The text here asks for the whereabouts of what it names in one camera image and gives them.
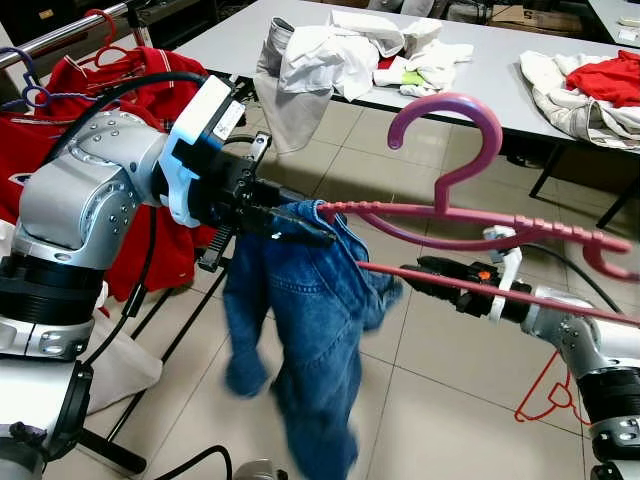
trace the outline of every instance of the cardboard box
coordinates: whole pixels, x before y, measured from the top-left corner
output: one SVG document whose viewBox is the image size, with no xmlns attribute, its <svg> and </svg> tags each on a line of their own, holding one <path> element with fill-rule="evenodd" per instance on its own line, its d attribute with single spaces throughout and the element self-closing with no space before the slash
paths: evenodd
<svg viewBox="0 0 640 480">
<path fill-rule="evenodd" d="M 496 5 L 489 25 L 526 32 L 579 37 L 583 32 L 577 15 L 527 10 L 522 5 Z"/>
</svg>

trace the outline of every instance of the red plastic hanger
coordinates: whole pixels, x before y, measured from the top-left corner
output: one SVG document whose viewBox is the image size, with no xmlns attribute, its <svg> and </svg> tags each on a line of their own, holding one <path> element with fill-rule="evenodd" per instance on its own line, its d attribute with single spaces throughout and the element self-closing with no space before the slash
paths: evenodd
<svg viewBox="0 0 640 480">
<path fill-rule="evenodd" d="M 108 52 L 109 50 L 115 50 L 121 53 L 124 53 L 125 55 L 127 55 L 129 52 L 127 50 L 125 50 L 122 47 L 119 47 L 117 45 L 112 45 L 112 42 L 115 40 L 116 38 L 116 24 L 113 21 L 113 18 L 111 18 L 111 15 L 109 15 L 108 13 L 99 10 L 97 8 L 93 8 L 91 10 L 88 10 L 87 13 L 84 14 L 85 17 L 88 17 L 90 15 L 100 15 L 102 18 L 104 18 L 105 22 L 107 22 L 107 24 L 109 25 L 109 28 L 111 29 L 111 33 L 109 33 L 106 38 L 104 39 L 104 46 L 101 47 L 98 52 L 96 53 L 95 57 L 92 58 L 87 58 L 85 60 L 82 60 L 79 65 L 86 65 L 89 62 L 93 62 L 95 64 L 96 67 L 100 68 L 100 67 L 104 67 L 104 65 L 100 64 L 100 57 L 105 53 Z"/>
<path fill-rule="evenodd" d="M 625 240 L 605 235 L 602 232 L 588 232 L 580 227 L 568 227 L 558 222 L 550 223 L 543 219 L 531 219 L 521 215 L 505 215 L 486 212 L 483 210 L 451 207 L 449 204 L 449 192 L 451 187 L 483 171 L 487 166 L 489 166 L 500 151 L 502 143 L 502 128 L 495 114 L 482 102 L 466 95 L 443 93 L 423 97 L 414 100 L 402 109 L 393 119 L 389 128 L 388 144 L 393 149 L 400 148 L 402 146 L 404 132 L 413 120 L 420 118 L 427 113 L 443 110 L 461 113 L 473 120 L 482 133 L 483 143 L 480 152 L 474 160 L 467 165 L 438 178 L 435 183 L 435 201 L 433 206 L 389 204 L 380 202 L 337 202 L 319 205 L 317 209 L 318 212 L 321 213 L 329 222 L 334 220 L 336 213 L 356 213 L 368 223 L 389 235 L 418 245 L 444 250 L 503 250 L 542 238 L 559 238 L 565 241 L 582 244 L 585 260 L 597 271 L 619 280 L 640 282 L 639 272 L 631 272 L 616 265 L 612 265 L 602 258 L 603 250 L 616 253 L 629 252 L 632 246 Z M 516 235 L 496 240 L 445 240 L 441 238 L 417 235 L 403 230 L 380 218 L 380 214 L 420 216 L 437 218 L 456 223 L 475 223 L 485 226 L 504 225 L 513 228 L 516 231 Z M 594 316 L 623 324 L 635 326 L 640 325 L 639 319 L 634 319 L 623 314 L 577 307 L 521 292 L 500 290 L 499 288 L 490 285 L 481 285 L 454 278 L 408 271 L 386 265 L 377 265 L 367 262 L 358 262 L 358 264 L 362 268 L 376 272 L 390 273 L 438 285 L 462 288 L 484 295 L 501 296 L 511 300 L 528 304 L 536 304 L 568 313 Z"/>
</svg>

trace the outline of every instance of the red jacket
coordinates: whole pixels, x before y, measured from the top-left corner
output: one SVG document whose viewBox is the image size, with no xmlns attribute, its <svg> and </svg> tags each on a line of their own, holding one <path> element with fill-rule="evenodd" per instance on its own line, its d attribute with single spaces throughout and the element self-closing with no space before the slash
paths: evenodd
<svg viewBox="0 0 640 480">
<path fill-rule="evenodd" d="M 567 88 L 614 107 L 640 106 L 640 55 L 620 50 L 618 58 L 584 65 L 569 74 Z"/>
</svg>

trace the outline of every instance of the purple hanger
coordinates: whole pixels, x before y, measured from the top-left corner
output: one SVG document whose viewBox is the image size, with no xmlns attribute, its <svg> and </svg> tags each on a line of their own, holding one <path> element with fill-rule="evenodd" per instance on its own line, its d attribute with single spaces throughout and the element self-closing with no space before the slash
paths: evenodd
<svg viewBox="0 0 640 480">
<path fill-rule="evenodd" d="M 20 104 L 26 104 L 33 108 L 46 107 L 54 98 L 82 98 L 89 102 L 96 101 L 94 97 L 89 97 L 88 95 L 84 95 L 82 93 L 49 93 L 46 88 L 37 85 L 38 82 L 36 80 L 36 70 L 33 65 L 33 59 L 31 58 L 31 55 L 29 55 L 24 50 L 20 50 L 16 47 L 2 47 L 0 48 L 0 54 L 2 53 L 17 53 L 18 55 L 20 55 L 20 57 L 22 58 L 22 63 L 24 63 L 25 67 L 27 67 L 27 71 L 22 75 L 22 78 L 24 78 L 27 86 L 22 90 L 22 93 L 20 94 L 21 98 L 3 104 L 2 106 L 0 106 L 0 110 L 6 110 L 7 108 L 11 108 Z M 45 101 L 42 103 L 38 103 L 29 100 L 28 95 L 33 90 L 42 93 L 45 96 Z"/>
</svg>

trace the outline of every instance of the blue jeans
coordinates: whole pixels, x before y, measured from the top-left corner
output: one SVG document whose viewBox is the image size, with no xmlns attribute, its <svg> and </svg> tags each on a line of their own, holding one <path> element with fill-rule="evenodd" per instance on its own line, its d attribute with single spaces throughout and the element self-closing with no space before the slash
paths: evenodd
<svg viewBox="0 0 640 480">
<path fill-rule="evenodd" d="M 261 390 L 267 373 L 256 345 L 273 308 L 284 363 L 272 392 L 289 449 L 310 480 L 340 480 L 357 458 L 348 419 L 362 377 L 360 336 L 380 326 L 402 287 L 389 275 L 360 269 L 355 262 L 368 261 L 366 246 L 340 217 L 328 225 L 317 204 L 285 208 L 333 231 L 338 240 L 329 248 L 238 239 L 224 290 L 233 350 L 226 381 L 239 395 Z"/>
</svg>

